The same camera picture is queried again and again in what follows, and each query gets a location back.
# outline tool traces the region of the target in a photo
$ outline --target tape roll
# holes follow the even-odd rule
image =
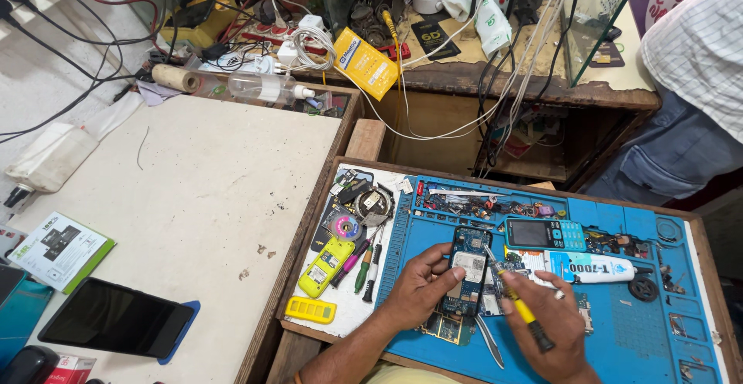
[[[339,240],[352,242],[361,237],[361,225],[353,216],[338,216],[330,224],[330,230]]]
[[[200,85],[199,76],[194,72],[162,64],[152,68],[152,79],[160,85],[185,93],[195,93]]]

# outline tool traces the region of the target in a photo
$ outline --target man's right hand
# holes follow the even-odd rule
[[[600,384],[598,375],[585,360],[585,322],[578,313],[573,288],[557,275],[535,271],[537,277],[550,281],[565,293],[563,299],[554,298],[554,292],[546,286],[514,273],[504,273],[503,280],[514,288],[526,303],[534,317],[541,323],[544,333],[555,346],[541,353],[536,341],[511,300],[502,300],[503,311],[515,340],[531,367],[542,378],[552,384]]]

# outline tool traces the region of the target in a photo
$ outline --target wooden workbench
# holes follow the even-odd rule
[[[410,9],[406,14],[407,18],[398,26],[398,34],[408,44],[411,59],[414,59],[421,57],[423,50],[409,27],[422,18]],[[453,34],[462,25],[454,19],[446,19],[439,24],[447,34]],[[569,108],[569,115],[565,119],[565,141],[559,147],[535,145],[521,159],[502,153],[496,172],[553,181],[560,190],[575,191],[660,108],[660,98],[639,58],[640,37],[632,11],[629,8],[623,9],[615,25],[623,30],[617,42],[624,46],[624,67],[588,67],[579,84],[575,88],[569,88],[565,58],[563,54],[557,58],[553,78],[539,103]],[[513,23],[512,27],[515,33],[516,26]],[[533,28],[534,26],[525,26],[519,35],[514,45],[517,59],[523,53]],[[537,58],[525,101],[533,100],[544,86],[554,54],[553,43],[558,39],[559,25],[555,26],[548,38],[548,46]],[[404,68],[409,119],[403,103],[398,131],[410,135],[410,124],[419,135],[441,135],[475,119],[478,109],[478,79],[486,58],[472,24],[455,36],[453,41],[462,51],[460,55],[437,62],[425,59]],[[491,99],[485,104],[486,110],[495,104],[492,99],[499,96],[510,71],[510,61],[507,61],[493,84],[489,96]],[[322,81],[322,74],[312,70],[294,72],[293,75],[316,83]],[[327,72],[325,77],[328,84],[352,86],[344,76],[336,72]],[[520,76],[517,77],[515,87],[520,84],[521,79]],[[510,96],[514,95],[515,89],[512,88]],[[396,86],[393,86],[382,101],[372,99],[372,102],[381,119],[394,125],[398,107]],[[369,104],[366,105],[366,114],[369,118],[375,118],[374,110]],[[473,168],[477,168],[480,148],[477,130],[457,139],[421,142],[399,138],[393,152],[394,137],[388,130],[380,154],[381,161],[460,175],[469,175]]]
[[[354,165],[354,166],[359,166],[359,167],[372,168],[372,169],[388,170],[388,171],[395,172],[395,173],[404,173],[404,174],[410,174],[413,176],[426,175],[430,177],[442,177],[442,178],[448,178],[451,180],[459,180],[459,181],[464,181],[464,182],[477,182],[479,184],[484,184],[484,185],[491,185],[491,186],[506,188],[506,189],[523,190],[523,191],[531,192],[531,193],[552,195],[554,197],[561,197],[561,198],[575,197],[575,198],[580,198],[580,199],[588,199],[588,200],[595,201],[595,202],[615,204],[619,206],[645,208],[645,209],[652,210],[657,214],[675,216],[675,217],[682,218],[688,221],[691,227],[692,238],[694,241],[694,246],[696,248],[696,253],[698,255],[698,260],[699,260],[698,269],[701,270],[700,274],[704,278],[704,288],[707,291],[707,299],[710,304],[710,311],[712,313],[712,320],[714,323],[714,327],[710,326],[710,328],[712,328],[713,330],[716,330],[720,335],[721,342],[719,343],[719,347],[722,353],[722,359],[724,360],[724,364],[726,365],[726,368],[727,368],[726,371],[728,373],[729,381],[730,382],[743,382],[743,361],[741,360],[740,352],[738,350],[736,338],[733,332],[733,326],[730,322],[728,309],[727,309],[727,306],[725,304],[725,301],[722,295],[720,281],[717,276],[715,264],[712,259],[712,254],[710,252],[710,246],[709,246],[709,243],[707,242],[707,236],[704,231],[704,226],[701,222],[701,218],[697,214],[688,213],[685,211],[671,210],[668,208],[657,208],[657,207],[644,206],[644,205],[639,205],[639,204],[632,204],[632,203],[622,202],[622,201],[618,201],[614,199],[601,199],[601,198],[587,197],[587,196],[583,196],[579,194],[572,194],[572,193],[567,193],[567,192],[562,192],[562,191],[550,191],[550,190],[545,190],[545,189],[535,188],[535,187],[513,185],[513,184],[508,184],[505,182],[476,180],[471,177],[462,177],[462,176],[458,176],[458,175],[454,175],[450,173],[439,173],[439,172],[435,172],[432,170],[407,168],[407,167],[402,167],[399,165],[390,165],[390,164],[385,164],[385,163],[380,163],[380,162],[363,161],[363,160],[358,160],[358,159],[348,159],[344,157],[338,157],[335,159],[335,162],[334,162],[334,165],[331,171],[337,170],[338,165],[341,163],[346,163],[349,165]],[[331,180],[327,179],[325,181],[325,187],[322,191],[327,194],[328,191],[330,190],[330,186],[331,186]],[[325,205],[324,199],[318,199],[317,202],[315,203],[314,216],[312,217],[311,226],[316,226],[316,224],[319,223],[319,220],[322,214],[322,207],[324,205]],[[307,255],[307,252],[310,249],[312,235],[313,235],[313,229],[305,231],[304,238],[303,240],[300,241],[301,246],[297,249],[290,250],[290,252],[297,252],[298,257],[295,259],[295,264],[291,271],[291,275],[289,276],[288,281],[286,281],[286,287],[284,288],[283,296],[281,298],[281,301],[278,304],[279,308],[285,307],[286,301],[294,293],[296,281],[298,277],[300,276],[300,274],[302,273],[303,262],[305,260],[305,256]],[[340,339],[338,336],[333,336],[328,333],[315,331],[309,327],[303,327],[293,322],[285,321],[282,310],[276,311],[276,318],[281,321],[283,328],[287,331],[299,333],[301,335],[305,335],[313,339],[317,339],[320,341],[326,341],[329,343],[334,343],[335,341],[338,341]],[[317,350],[317,348],[313,346],[313,343],[311,341],[303,341],[302,343],[307,345],[307,347],[305,347],[304,350],[309,350],[309,351]],[[394,355],[391,353],[382,353],[381,359],[388,360],[390,362],[394,362],[399,365],[404,365],[410,368],[431,370],[431,371],[446,375],[452,379],[455,379],[457,381],[467,383],[467,384],[483,383],[482,381],[479,381],[478,379],[472,379],[470,377],[456,374],[448,370],[440,369],[439,367],[436,367],[434,365],[427,365],[422,362],[413,361],[413,360],[410,360],[404,357],[399,357],[398,355]]]
[[[60,191],[37,194],[11,226],[31,231],[59,211],[117,241],[92,276],[201,303],[168,365],[42,345],[96,357],[91,377],[105,382],[262,381],[279,343],[274,307],[289,249],[363,112],[356,89],[309,87],[348,94],[343,118],[179,95],[140,108]],[[65,298],[54,294],[29,345]]]

